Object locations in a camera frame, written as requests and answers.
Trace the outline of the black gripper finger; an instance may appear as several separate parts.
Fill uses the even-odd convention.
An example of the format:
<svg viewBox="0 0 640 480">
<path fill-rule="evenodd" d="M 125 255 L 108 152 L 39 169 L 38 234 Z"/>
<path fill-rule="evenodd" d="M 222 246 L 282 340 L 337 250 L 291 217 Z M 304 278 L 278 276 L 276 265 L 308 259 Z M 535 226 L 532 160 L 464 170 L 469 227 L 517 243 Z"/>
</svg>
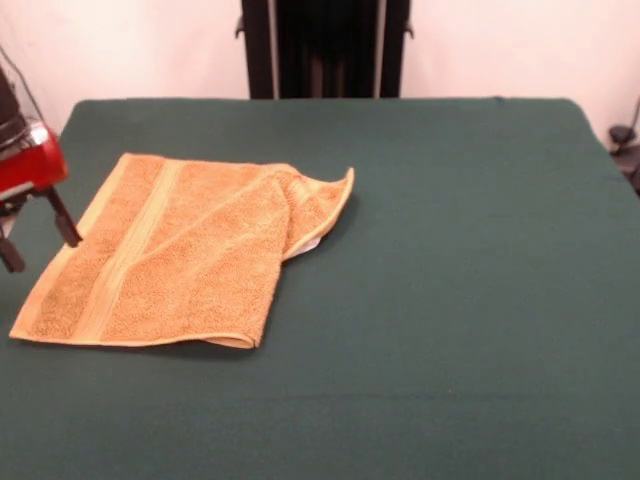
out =
<svg viewBox="0 0 640 480">
<path fill-rule="evenodd" d="M 9 273 L 20 273 L 24 271 L 25 263 L 15 245 L 9 239 L 14 223 L 14 219 L 1 220 L 1 260 Z"/>
<path fill-rule="evenodd" d="M 82 237 L 57 190 L 54 187 L 48 188 L 46 198 L 55 212 L 55 224 L 59 233 L 69 247 L 76 248 L 82 241 Z"/>
</svg>

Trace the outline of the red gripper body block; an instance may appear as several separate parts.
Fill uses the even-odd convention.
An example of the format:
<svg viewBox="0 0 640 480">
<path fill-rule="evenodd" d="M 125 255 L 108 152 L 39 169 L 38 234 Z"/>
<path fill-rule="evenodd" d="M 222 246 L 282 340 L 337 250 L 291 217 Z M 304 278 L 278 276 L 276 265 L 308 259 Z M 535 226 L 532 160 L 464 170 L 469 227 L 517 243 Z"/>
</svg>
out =
<svg viewBox="0 0 640 480">
<path fill-rule="evenodd" d="M 12 208 L 26 195 L 44 192 L 67 177 L 57 137 L 48 127 L 31 127 L 1 148 L 1 207 Z"/>
</svg>

